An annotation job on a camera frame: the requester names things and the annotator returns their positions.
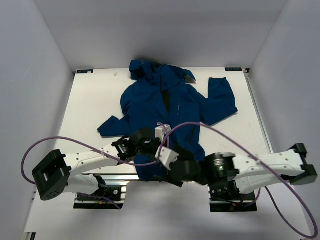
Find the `blue zip jacket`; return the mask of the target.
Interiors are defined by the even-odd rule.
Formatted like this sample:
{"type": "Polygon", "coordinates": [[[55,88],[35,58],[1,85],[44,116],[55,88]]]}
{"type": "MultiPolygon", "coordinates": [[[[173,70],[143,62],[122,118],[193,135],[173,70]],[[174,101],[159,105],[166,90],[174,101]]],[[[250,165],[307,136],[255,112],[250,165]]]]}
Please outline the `blue zip jacket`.
{"type": "Polygon", "coordinates": [[[130,85],[120,98],[123,117],[111,116],[97,131],[102,137],[132,135],[142,128],[154,130],[158,123],[174,128],[201,122],[212,126],[238,112],[232,88],[224,78],[208,80],[204,97],[186,83],[191,71],[180,67],[133,60],[130,85]]]}

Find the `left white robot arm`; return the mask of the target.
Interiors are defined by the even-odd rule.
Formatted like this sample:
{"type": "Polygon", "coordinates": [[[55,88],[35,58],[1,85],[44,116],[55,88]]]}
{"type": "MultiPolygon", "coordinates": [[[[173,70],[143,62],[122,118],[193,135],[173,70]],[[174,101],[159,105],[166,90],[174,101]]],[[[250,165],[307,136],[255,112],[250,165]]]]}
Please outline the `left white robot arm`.
{"type": "Polygon", "coordinates": [[[150,128],[143,127],[105,147],[90,147],[87,152],[64,154],[59,149],[52,150],[32,170],[40,199],[49,201],[62,193],[81,193],[99,200],[105,196],[106,187],[100,177],[86,175],[87,172],[131,165],[139,155],[155,159],[161,143],[150,128]]]}

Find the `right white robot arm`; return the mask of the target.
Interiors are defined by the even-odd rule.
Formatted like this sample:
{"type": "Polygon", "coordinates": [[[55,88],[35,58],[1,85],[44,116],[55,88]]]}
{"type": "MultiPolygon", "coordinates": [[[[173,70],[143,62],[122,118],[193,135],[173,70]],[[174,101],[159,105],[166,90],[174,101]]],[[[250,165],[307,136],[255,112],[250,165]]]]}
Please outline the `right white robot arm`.
{"type": "Polygon", "coordinates": [[[156,157],[171,181],[195,182],[210,187],[216,196],[227,195],[233,200],[283,181],[301,186],[314,183],[318,177],[315,167],[306,161],[307,150],[302,143],[284,152],[265,155],[218,152],[203,161],[195,161],[189,152],[182,154],[160,147],[156,157]]]}

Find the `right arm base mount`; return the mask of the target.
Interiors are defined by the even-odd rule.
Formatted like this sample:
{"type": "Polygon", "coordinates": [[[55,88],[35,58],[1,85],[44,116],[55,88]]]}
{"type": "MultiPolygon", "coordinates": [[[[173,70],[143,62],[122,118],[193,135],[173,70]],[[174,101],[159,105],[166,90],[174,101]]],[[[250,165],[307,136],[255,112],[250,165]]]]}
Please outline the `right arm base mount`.
{"type": "Polygon", "coordinates": [[[240,193],[235,181],[210,185],[209,207],[211,213],[257,212],[257,197],[254,191],[240,193]]]}

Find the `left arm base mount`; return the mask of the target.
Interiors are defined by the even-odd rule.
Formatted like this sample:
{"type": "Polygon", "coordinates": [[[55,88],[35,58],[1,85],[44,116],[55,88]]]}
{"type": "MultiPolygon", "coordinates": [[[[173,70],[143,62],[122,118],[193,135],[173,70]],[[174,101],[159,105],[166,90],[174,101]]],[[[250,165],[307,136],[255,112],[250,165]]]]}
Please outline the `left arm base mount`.
{"type": "Polygon", "coordinates": [[[124,206],[128,175],[81,174],[73,180],[76,190],[74,209],[121,210],[124,206]]]}

